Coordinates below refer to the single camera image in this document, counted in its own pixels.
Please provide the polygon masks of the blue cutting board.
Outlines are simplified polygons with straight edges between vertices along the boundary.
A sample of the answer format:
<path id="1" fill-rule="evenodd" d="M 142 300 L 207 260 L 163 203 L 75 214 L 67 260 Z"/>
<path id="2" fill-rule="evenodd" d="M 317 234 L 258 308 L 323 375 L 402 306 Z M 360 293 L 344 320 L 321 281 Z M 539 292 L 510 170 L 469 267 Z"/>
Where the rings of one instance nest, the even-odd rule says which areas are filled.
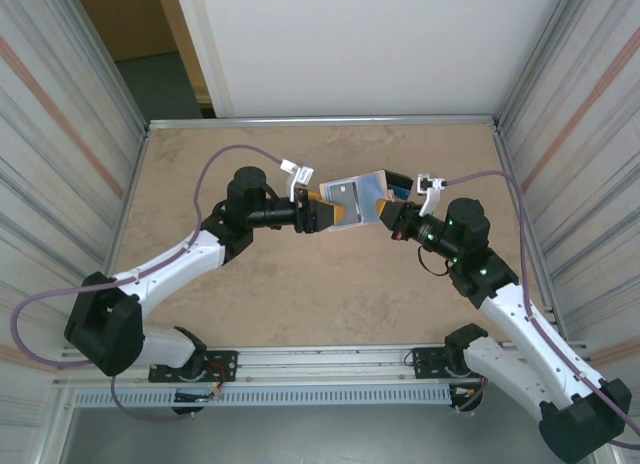
<path id="1" fill-rule="evenodd" d="M 388 198 L 384 172 L 380 170 L 373 173 L 343 178 L 320 184 L 319 190 L 323 200 L 333 203 L 329 200 L 329 197 L 327 195 L 327 187 L 330 183 L 350 180 L 355 181 L 357 185 L 359 205 L 361 210 L 361 222 L 356 225 L 345 227 L 337 227 L 336 225 L 334 225 L 332 229 L 335 231 L 377 223 L 379 221 L 379 217 L 378 213 L 376 212 L 376 201 L 380 199 L 386 200 Z"/>

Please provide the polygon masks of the dark grey credit card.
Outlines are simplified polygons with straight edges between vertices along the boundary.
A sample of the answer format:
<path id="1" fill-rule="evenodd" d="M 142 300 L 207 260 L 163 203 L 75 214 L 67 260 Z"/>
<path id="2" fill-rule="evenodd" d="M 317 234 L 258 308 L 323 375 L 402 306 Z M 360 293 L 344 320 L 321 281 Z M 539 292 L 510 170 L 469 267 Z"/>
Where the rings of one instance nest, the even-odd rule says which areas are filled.
<path id="1" fill-rule="evenodd" d="M 342 217 L 336 222 L 337 227 L 356 225 L 361 222 L 358 189 L 355 181 L 330 183 L 327 187 L 327 195 L 331 202 L 343 210 Z"/>

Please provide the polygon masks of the clear black card box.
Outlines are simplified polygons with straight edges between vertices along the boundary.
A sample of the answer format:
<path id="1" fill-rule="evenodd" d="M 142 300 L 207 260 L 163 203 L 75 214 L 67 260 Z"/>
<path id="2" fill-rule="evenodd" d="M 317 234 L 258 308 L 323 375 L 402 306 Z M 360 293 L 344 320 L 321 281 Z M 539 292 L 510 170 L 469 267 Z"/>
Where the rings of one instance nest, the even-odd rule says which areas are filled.
<path id="1" fill-rule="evenodd" d="M 389 170 L 384 170 L 384 176 L 386 181 L 386 189 L 388 184 L 395 185 L 409 189 L 411 195 L 414 184 L 414 180 L 411 177 Z"/>

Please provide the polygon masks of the striped corrugated side panel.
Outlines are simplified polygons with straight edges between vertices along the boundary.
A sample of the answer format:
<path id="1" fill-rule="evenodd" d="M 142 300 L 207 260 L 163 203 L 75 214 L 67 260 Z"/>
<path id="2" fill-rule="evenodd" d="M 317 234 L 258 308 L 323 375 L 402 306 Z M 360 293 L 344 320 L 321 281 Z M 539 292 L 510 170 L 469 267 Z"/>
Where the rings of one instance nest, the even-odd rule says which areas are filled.
<path id="1" fill-rule="evenodd" d="M 503 132 L 564 329 L 640 423 L 640 0 L 583 0 Z"/>
<path id="2" fill-rule="evenodd" d="M 101 268 L 144 137 L 119 113 L 67 0 L 0 0 L 0 430 L 41 425 L 72 301 L 19 302 Z"/>

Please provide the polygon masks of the small green circuit board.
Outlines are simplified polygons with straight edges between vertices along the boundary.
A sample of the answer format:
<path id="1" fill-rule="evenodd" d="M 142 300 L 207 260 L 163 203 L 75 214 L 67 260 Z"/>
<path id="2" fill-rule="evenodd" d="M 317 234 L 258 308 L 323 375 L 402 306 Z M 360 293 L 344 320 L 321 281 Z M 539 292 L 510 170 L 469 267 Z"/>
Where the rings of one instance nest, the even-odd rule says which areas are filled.
<path id="1" fill-rule="evenodd" d="M 223 393 L 220 390 L 205 390 L 198 392 L 197 390 L 178 389 L 174 394 L 175 403 L 207 403 L 220 400 Z"/>

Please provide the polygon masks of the grey metal lower shelf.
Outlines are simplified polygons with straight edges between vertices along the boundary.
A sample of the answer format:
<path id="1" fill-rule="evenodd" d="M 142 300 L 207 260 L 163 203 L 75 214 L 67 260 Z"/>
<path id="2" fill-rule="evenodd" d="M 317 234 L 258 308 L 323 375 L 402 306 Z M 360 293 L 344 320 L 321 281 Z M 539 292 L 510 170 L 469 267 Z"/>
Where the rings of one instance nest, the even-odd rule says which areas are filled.
<path id="1" fill-rule="evenodd" d="M 62 464 L 563 464 L 507 402 L 473 415 L 444 406 L 217 408 L 138 422 L 75 413 Z"/>

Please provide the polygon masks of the brown wooden door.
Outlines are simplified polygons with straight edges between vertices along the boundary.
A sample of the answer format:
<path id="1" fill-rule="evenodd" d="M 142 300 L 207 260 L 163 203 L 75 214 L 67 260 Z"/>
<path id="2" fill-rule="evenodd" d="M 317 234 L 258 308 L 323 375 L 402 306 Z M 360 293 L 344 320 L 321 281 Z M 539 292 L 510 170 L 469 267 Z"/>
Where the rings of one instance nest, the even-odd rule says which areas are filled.
<path id="1" fill-rule="evenodd" d="M 213 108 L 179 0 L 79 1 L 114 61 L 177 52 L 196 102 Z"/>

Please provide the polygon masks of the aluminium table end rail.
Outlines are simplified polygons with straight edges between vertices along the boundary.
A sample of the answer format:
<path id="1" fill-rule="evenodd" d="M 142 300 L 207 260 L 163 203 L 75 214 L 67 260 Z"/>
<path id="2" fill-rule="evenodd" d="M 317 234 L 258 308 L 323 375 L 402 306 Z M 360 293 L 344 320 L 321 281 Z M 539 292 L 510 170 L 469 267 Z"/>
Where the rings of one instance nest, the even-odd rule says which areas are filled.
<path id="1" fill-rule="evenodd" d="M 151 120 L 149 130 L 466 124 L 493 126 L 495 119 L 482 114 L 166 119 Z"/>

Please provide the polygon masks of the aluminium table side rail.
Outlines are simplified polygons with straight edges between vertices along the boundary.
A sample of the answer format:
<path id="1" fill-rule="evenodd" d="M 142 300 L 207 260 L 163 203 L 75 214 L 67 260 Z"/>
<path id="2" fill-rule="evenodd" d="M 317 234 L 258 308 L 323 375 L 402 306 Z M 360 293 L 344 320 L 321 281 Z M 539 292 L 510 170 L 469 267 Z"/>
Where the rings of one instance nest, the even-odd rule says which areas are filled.
<path id="1" fill-rule="evenodd" d="M 502 170 L 513 180 L 516 180 L 512 158 L 509 155 L 507 140 L 504 137 L 502 128 L 499 125 L 494 125 L 492 133 Z M 509 193 L 512 197 L 513 205 L 517 210 L 518 217 L 522 217 L 524 219 L 522 228 L 524 229 L 526 240 L 526 255 L 528 259 L 527 269 L 533 271 L 536 281 L 536 289 L 540 294 L 540 301 L 545 308 L 551 309 L 551 314 L 555 318 L 555 327 L 557 331 L 563 338 L 567 338 L 568 334 L 564 329 L 565 322 L 558 308 L 558 298 L 547 269 L 542 248 L 538 242 L 533 227 L 533 221 L 528 215 L 528 207 L 525 203 L 525 199 L 518 198 L 518 192 L 524 193 L 524 191 L 520 187 L 516 188 L 510 181 L 507 181 L 507 185 L 509 187 Z"/>
<path id="2" fill-rule="evenodd" d="M 139 152 L 134 164 L 134 168 L 132 171 L 132 176 L 129 181 L 126 194 L 122 201 L 122 209 L 121 209 L 121 213 L 120 213 L 117 225 L 112 235 L 111 247 L 109 248 L 109 252 L 107 253 L 106 260 L 102 263 L 101 268 L 99 269 L 99 271 L 105 276 L 112 275 L 114 273 L 114 269 L 117 263 L 120 249 L 121 249 L 123 235 L 126 229 L 131 205 L 132 205 L 136 188 L 139 182 L 139 177 L 141 174 L 145 155 L 149 146 L 150 137 L 151 137 L 151 132 L 148 131 L 145 136 L 145 139 L 141 143 L 141 147 L 139 149 Z"/>

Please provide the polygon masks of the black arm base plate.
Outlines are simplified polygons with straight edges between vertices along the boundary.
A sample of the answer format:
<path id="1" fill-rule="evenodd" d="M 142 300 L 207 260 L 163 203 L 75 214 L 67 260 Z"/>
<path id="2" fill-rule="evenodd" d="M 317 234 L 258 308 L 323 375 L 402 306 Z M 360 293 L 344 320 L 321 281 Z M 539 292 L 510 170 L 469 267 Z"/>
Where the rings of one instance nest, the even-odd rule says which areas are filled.
<path id="1" fill-rule="evenodd" d="M 416 379 L 482 379 L 445 346 L 413 348 L 403 358 L 403 364 L 413 369 Z"/>
<path id="2" fill-rule="evenodd" d="M 148 373 L 151 383 L 214 383 L 234 382 L 238 369 L 239 352 L 234 350 L 207 350 L 195 360 L 190 359 L 182 368 L 152 365 Z"/>

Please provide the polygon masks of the aluminium mounting rail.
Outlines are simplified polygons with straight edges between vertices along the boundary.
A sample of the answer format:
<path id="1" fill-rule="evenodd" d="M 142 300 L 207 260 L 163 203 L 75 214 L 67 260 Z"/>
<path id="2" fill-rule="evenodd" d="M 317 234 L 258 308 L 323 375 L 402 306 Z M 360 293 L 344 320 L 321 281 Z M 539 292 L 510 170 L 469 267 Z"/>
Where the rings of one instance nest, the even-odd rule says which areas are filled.
<path id="1" fill-rule="evenodd" d="M 415 381 L 411 357 L 415 347 L 440 347 L 441 344 L 238 347 L 235 381 L 232 386 L 302 386 L 408 384 Z M 120 388 L 207 388 L 209 383 L 150 383 L 148 366 L 134 366 L 116 379 Z M 59 371 L 54 389 L 108 389 L 109 377 L 94 366 Z"/>

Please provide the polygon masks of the aluminium frame post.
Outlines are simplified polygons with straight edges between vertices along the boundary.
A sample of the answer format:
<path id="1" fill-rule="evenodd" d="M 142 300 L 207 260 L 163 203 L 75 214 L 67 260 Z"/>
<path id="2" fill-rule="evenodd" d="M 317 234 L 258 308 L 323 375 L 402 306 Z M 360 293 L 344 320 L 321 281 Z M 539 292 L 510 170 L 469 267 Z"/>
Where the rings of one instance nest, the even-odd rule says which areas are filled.
<path id="1" fill-rule="evenodd" d="M 551 54 L 566 34 L 566 29 L 573 21 L 582 1 L 558 1 L 500 113 L 494 116 L 494 124 L 498 132 L 503 132 L 516 117 Z"/>
<path id="2" fill-rule="evenodd" d="M 135 102 L 84 6 L 80 0 L 67 1 L 75 22 L 83 32 L 83 37 L 80 38 L 81 44 L 86 48 L 89 62 L 96 67 L 96 74 L 100 82 L 106 87 L 128 127 L 145 137 L 148 133 L 148 122 Z"/>

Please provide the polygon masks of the white door frame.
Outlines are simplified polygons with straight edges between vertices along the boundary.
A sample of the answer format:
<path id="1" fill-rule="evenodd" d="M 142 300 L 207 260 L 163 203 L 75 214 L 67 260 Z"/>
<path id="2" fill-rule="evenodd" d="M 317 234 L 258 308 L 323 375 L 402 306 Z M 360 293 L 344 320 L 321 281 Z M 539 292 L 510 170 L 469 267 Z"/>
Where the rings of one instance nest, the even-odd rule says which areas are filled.
<path id="1" fill-rule="evenodd" d="M 235 118 L 236 113 L 224 75 L 220 53 L 209 20 L 205 0 L 178 0 L 195 48 L 207 92 L 218 118 Z"/>

